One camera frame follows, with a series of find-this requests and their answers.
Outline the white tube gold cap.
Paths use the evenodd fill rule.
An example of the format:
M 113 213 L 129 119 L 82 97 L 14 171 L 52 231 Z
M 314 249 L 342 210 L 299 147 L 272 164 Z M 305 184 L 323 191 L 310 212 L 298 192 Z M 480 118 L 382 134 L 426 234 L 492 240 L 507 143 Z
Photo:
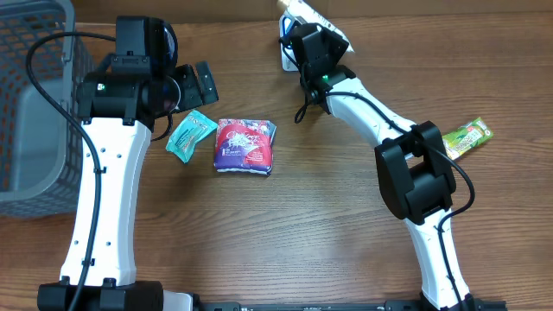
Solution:
M 304 23 L 319 23 L 322 27 L 333 31 L 340 35 L 347 43 L 350 43 L 346 35 L 334 26 L 322 14 L 313 9 L 306 1 L 303 0 L 277 0 L 276 6 L 282 12 L 279 31 L 280 36 L 286 35 L 291 30 L 291 25 L 295 22 Z

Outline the teal wet wipes pack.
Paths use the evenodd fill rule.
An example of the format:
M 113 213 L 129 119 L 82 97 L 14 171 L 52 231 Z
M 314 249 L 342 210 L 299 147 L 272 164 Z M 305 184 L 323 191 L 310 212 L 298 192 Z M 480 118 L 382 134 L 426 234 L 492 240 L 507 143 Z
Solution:
M 188 163 L 197 143 L 216 130 L 217 124 L 199 111 L 191 111 L 168 139 L 166 150 Z

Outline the red purple pad pack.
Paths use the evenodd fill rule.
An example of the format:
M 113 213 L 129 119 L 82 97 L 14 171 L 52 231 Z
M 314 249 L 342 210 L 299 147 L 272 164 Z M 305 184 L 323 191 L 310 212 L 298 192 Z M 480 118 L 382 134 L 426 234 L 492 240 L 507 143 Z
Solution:
M 220 172 L 270 175 L 277 127 L 269 120 L 221 118 L 214 167 Z

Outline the green juice carton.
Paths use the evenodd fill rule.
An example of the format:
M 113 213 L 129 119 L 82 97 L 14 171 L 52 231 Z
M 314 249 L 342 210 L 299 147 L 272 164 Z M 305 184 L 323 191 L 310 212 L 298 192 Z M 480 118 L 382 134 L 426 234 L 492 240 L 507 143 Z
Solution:
M 493 137 L 493 132 L 481 117 L 462 125 L 457 130 L 442 136 L 443 144 L 451 160 L 461 158 L 471 149 L 486 143 Z

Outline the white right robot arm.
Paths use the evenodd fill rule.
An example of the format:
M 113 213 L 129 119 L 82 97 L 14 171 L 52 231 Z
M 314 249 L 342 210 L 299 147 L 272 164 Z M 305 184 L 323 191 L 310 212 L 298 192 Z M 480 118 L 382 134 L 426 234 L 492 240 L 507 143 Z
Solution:
M 474 310 L 451 228 L 454 175 L 467 173 L 446 153 L 430 121 L 405 119 L 383 105 L 340 58 L 349 44 L 317 23 L 294 23 L 280 39 L 300 73 L 306 105 L 319 105 L 362 135 L 375 152 L 378 186 L 391 213 L 410 232 L 422 272 L 424 310 Z

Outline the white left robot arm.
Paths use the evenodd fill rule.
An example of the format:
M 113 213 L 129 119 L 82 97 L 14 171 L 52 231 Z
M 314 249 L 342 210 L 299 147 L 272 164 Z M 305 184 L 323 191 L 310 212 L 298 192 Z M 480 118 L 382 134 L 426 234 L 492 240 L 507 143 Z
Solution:
M 216 123 L 199 111 L 218 100 L 206 62 L 179 65 L 168 22 L 120 16 L 116 50 L 78 84 L 78 111 L 68 118 L 82 135 L 81 182 L 72 243 L 57 282 L 38 290 L 41 310 L 181 310 L 193 294 L 140 281 L 134 256 L 137 190 L 158 118 L 183 113 L 164 136 L 168 151 L 188 160 Z

